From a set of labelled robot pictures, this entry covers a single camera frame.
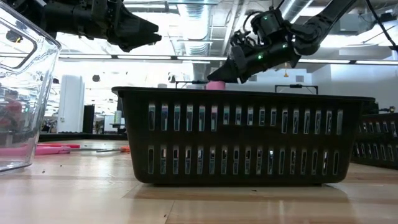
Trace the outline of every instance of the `ceiling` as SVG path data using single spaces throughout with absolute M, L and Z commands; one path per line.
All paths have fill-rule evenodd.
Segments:
M 225 56 L 228 54 L 228 39 L 235 30 L 242 28 L 246 12 L 266 11 L 272 3 L 278 5 L 278 1 L 280 0 L 170 0 L 166 4 L 163 1 L 144 3 L 139 0 L 125 0 L 125 6 L 133 14 L 157 24 L 159 34 L 162 36 L 162 41 L 155 45 L 139 47 L 129 54 Z M 304 23 L 310 16 L 320 12 L 329 2 L 327 0 L 312 1 L 308 9 L 300 13 L 301 16 L 298 17 L 296 23 Z M 390 10 L 396 13 L 398 11 L 396 0 L 371 0 L 371 2 L 379 10 L 378 12 Z M 350 13 L 356 16 L 361 26 L 364 23 L 363 26 L 367 27 L 369 23 L 372 23 L 372 17 L 364 6 L 363 0 L 358 0 Z M 380 32 L 380 28 L 375 26 L 357 35 L 329 35 L 322 43 L 322 48 L 309 58 L 384 59 L 391 55 L 389 43 L 385 37 L 378 35 L 369 40 L 369 35 L 375 36 Z M 0 33 L 5 34 L 6 30 L 0 29 Z M 391 25 L 389 33 L 398 42 L 396 24 Z M 88 40 L 86 37 L 69 34 L 58 34 L 57 40 L 62 45 L 61 54 L 126 54 L 106 40 Z M 20 53 L 32 48 L 28 45 L 29 43 L 13 44 L 6 40 L 1 40 L 1 42 L 4 44 L 1 52 Z M 55 76 L 62 81 L 63 74 L 83 75 L 86 86 L 85 103 L 95 104 L 98 114 L 111 114 L 116 109 L 115 101 L 117 101 L 116 96 L 110 92 L 113 86 L 157 86 L 159 83 L 168 83 L 170 74 L 176 75 L 178 79 L 198 79 L 203 78 L 210 72 L 210 67 L 214 66 L 219 66 L 219 64 L 59 62 Z M 313 72 L 319 67 L 320 65 L 298 65 L 298 68 L 305 68 L 308 72 Z M 94 82 L 93 75 L 100 75 L 101 81 Z M 60 85 L 53 84 L 47 115 L 57 111 L 59 90 Z

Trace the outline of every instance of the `wooden table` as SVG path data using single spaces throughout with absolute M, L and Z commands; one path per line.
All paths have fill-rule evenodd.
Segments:
M 123 141 L 70 141 L 113 148 Z M 129 154 L 36 156 L 0 176 L 0 223 L 398 223 L 398 171 L 351 164 L 323 187 L 154 187 Z

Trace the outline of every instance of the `black plastic basket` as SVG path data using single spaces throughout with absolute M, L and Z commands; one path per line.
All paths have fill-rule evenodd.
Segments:
M 322 184 L 346 176 L 374 98 L 115 87 L 135 176 L 155 184 Z
M 363 116 L 351 160 L 398 169 L 398 113 Z

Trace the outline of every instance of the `clear plastic bin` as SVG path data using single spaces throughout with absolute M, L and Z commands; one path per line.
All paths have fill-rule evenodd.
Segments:
M 0 172 L 32 163 L 60 44 L 0 1 Z

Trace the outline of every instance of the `pink cup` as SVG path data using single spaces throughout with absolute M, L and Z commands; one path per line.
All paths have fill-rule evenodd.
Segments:
M 217 82 L 209 82 L 206 85 L 207 90 L 225 90 L 225 82 L 217 81 Z

